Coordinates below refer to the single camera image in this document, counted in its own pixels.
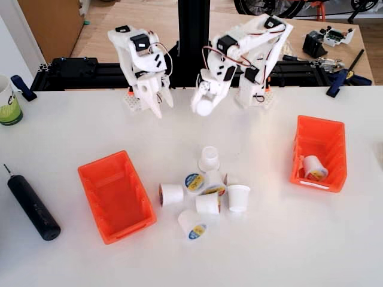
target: green mug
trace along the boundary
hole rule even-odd
[[[11,126],[23,118],[23,112],[8,77],[0,75],[0,124]]]

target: white table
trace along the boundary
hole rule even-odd
[[[189,90],[175,108],[128,114],[122,91],[43,92],[21,100],[25,118],[0,127],[0,161],[22,174],[62,227],[40,238],[0,172],[0,286],[382,286],[383,87],[275,88],[269,111],[243,110],[228,96],[210,117],[192,114]],[[289,183],[299,114],[343,121],[348,178],[339,194]],[[177,223],[192,202],[161,209],[160,182],[197,170],[205,145],[221,171],[251,188],[247,213],[223,208],[188,242]],[[77,167],[125,149],[157,223],[104,245]]]

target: white 3d-printed robot arm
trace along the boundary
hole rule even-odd
[[[281,19],[264,14],[223,36],[216,36],[212,47],[206,47],[211,50],[208,70],[201,70],[191,100],[192,111],[200,115],[210,114],[226,97],[237,65],[244,71],[239,80],[237,101],[243,107],[259,105],[255,100],[264,96],[266,80],[292,29],[292,25]]]
[[[158,36],[152,31],[123,26],[108,32],[120,61],[120,67],[133,88],[135,106],[133,110],[150,108],[162,118],[158,99],[164,98],[173,107],[169,91],[169,77],[165,74],[166,62],[162,50],[157,46]]]

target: orange storage bin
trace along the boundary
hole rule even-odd
[[[126,151],[78,168],[105,244],[155,223],[156,214]]]
[[[316,155],[329,171],[324,181],[305,178],[302,160]],[[347,177],[345,125],[339,121],[298,116],[290,182],[338,193]]]

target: electric screwdriver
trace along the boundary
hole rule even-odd
[[[29,185],[24,176],[13,175],[6,165],[4,167],[11,176],[8,180],[10,190],[41,237],[46,241],[55,239],[60,234],[61,228],[39,199],[34,189]]]

